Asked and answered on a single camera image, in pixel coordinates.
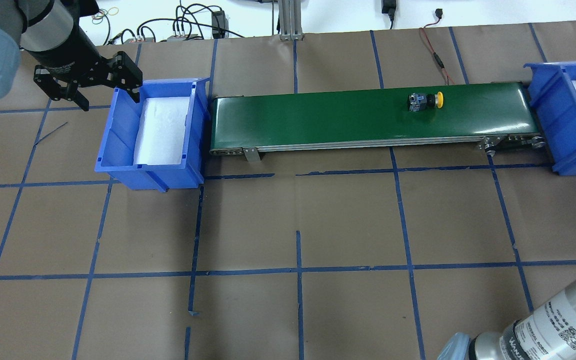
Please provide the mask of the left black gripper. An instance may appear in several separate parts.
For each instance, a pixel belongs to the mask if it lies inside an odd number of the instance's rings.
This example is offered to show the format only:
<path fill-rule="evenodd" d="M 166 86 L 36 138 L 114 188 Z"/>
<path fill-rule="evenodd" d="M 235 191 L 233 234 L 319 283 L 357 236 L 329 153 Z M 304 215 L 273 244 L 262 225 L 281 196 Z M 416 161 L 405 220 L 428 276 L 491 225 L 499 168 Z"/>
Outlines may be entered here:
<path fill-rule="evenodd" d="M 64 43 L 47 50 L 34 50 L 38 62 L 33 80 L 49 98 L 64 98 L 88 112 L 89 100 L 79 89 L 106 86 L 125 91 L 140 103 L 143 73 L 124 51 L 112 59 L 103 57 L 83 30 L 72 30 Z"/>

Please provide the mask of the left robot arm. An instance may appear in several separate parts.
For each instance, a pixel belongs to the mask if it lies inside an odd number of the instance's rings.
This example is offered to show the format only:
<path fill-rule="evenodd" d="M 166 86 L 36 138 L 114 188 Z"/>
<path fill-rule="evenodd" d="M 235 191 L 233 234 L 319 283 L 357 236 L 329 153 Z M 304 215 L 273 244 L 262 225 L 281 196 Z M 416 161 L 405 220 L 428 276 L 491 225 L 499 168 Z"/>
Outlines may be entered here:
<path fill-rule="evenodd" d="M 121 89 L 136 103 L 143 73 L 124 51 L 103 57 L 80 27 L 100 14 L 96 0 L 0 0 L 0 99 L 12 89 L 25 51 L 37 61 L 33 82 L 53 101 L 88 111 L 81 89 Z"/>

